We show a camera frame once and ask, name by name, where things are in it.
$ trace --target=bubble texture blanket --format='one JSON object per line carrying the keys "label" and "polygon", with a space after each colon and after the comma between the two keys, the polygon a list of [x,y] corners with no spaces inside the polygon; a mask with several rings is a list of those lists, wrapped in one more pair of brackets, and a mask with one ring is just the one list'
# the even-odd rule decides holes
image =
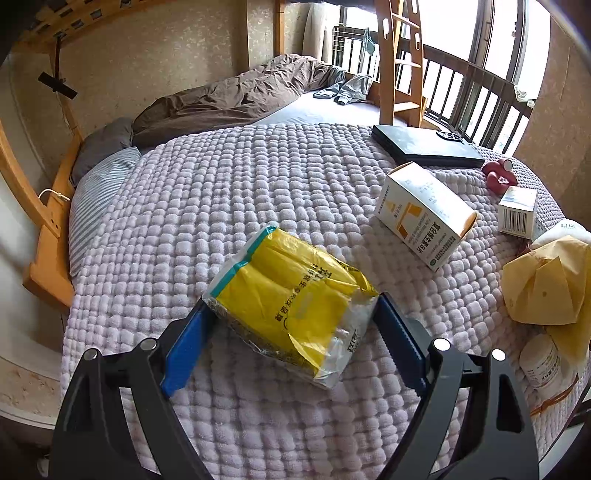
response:
{"label": "bubble texture blanket", "polygon": [[[497,153],[480,149],[488,158]],[[374,216],[392,159],[369,128],[260,125],[169,141],[143,156],[113,199],[74,282],[61,387],[82,353],[132,349],[186,316],[224,260],[275,225],[360,268],[406,314],[462,352],[501,348],[528,403],[541,403],[518,367],[532,336],[507,315],[501,269],[521,241],[497,231],[497,201],[477,169],[431,172],[478,213],[447,265],[432,273]],[[538,189],[547,228],[564,218],[535,174],[515,161],[519,184]],[[587,381],[534,417],[543,455]],[[434,468],[447,465],[463,420],[460,391]],[[185,389],[172,398],[192,444],[216,478],[375,479],[418,406],[370,326],[330,391],[294,377],[219,325]],[[138,456],[156,469],[129,392],[124,407]]]}

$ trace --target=wooden ladder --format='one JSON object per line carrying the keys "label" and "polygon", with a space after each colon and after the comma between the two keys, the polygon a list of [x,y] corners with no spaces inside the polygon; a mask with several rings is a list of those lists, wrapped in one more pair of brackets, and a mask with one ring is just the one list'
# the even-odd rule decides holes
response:
{"label": "wooden ladder", "polygon": [[[379,122],[392,125],[394,115],[405,112],[409,127],[420,127],[423,99],[423,39],[418,0],[408,0],[408,18],[402,16],[404,0],[375,0],[379,43]],[[410,27],[411,61],[396,58],[402,24]],[[396,65],[411,67],[410,94],[396,90]]]}

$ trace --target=striped pillow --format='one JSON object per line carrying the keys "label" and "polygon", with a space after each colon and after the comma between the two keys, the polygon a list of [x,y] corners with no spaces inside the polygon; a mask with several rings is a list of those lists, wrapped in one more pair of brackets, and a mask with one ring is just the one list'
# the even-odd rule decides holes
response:
{"label": "striped pillow", "polygon": [[111,200],[141,158],[135,147],[101,161],[84,175],[70,207],[70,276],[76,278]]}

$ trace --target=red object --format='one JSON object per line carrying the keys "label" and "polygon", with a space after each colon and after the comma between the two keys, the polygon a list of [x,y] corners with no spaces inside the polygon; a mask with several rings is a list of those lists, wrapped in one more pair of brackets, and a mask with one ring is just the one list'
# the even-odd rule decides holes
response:
{"label": "red object", "polygon": [[508,158],[493,160],[482,167],[486,175],[486,186],[502,197],[510,186],[517,187],[517,177],[511,171],[513,162]]}

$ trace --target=wall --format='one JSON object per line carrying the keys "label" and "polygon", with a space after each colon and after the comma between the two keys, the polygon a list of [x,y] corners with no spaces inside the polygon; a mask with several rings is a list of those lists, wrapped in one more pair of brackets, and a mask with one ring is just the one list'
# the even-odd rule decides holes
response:
{"label": "wall", "polygon": [[544,80],[514,156],[544,182],[564,214],[591,229],[591,74],[552,21]]}
{"label": "wall", "polygon": [[[8,63],[0,67],[0,121],[27,178],[39,192],[49,181],[21,123]],[[38,230],[1,176],[0,224],[0,359],[58,379],[63,335],[60,316],[22,286],[22,272],[35,255]],[[3,385],[0,377],[0,391]]]}
{"label": "wall", "polygon": [[[287,53],[301,53],[309,5],[285,9]],[[177,0],[101,25],[64,46],[61,76],[78,91],[74,114],[87,135],[157,98],[244,72],[273,56],[273,0]],[[16,94],[51,178],[70,134],[56,94],[37,81],[47,55],[14,55]]]}

